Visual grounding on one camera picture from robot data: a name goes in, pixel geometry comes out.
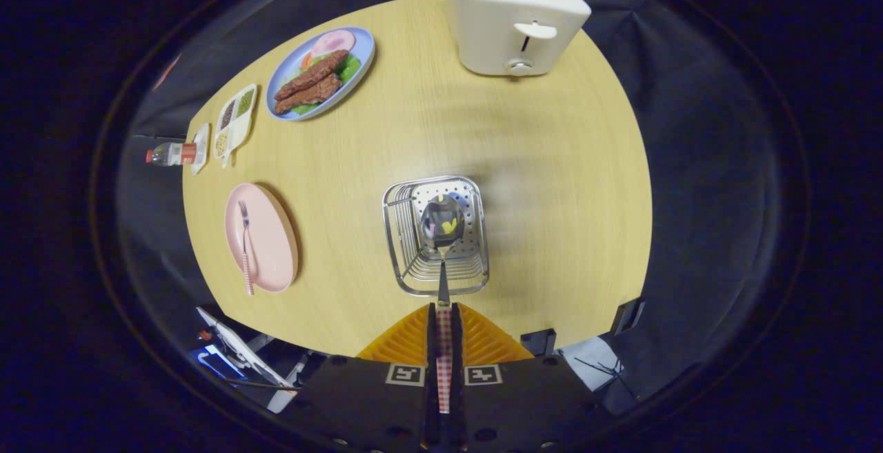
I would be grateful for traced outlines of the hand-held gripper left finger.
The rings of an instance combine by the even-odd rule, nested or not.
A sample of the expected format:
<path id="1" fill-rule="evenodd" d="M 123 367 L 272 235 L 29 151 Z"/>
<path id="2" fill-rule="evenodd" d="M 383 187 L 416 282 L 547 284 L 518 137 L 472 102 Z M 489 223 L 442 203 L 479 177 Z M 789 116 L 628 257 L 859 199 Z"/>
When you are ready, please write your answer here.
<path id="1" fill-rule="evenodd" d="M 328 449 L 424 452 L 439 439 L 435 305 L 357 356 L 329 356 L 293 401 L 294 424 Z"/>

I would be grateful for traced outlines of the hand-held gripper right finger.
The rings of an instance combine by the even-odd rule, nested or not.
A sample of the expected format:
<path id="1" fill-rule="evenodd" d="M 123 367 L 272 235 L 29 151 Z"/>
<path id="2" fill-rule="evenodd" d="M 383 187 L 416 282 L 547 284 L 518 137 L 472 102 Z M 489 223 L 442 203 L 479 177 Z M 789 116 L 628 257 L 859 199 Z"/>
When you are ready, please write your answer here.
<path id="1" fill-rule="evenodd" d="M 561 356 L 533 355 L 464 303 L 452 309 L 451 412 L 467 452 L 564 452 L 595 443 L 602 406 Z"/>

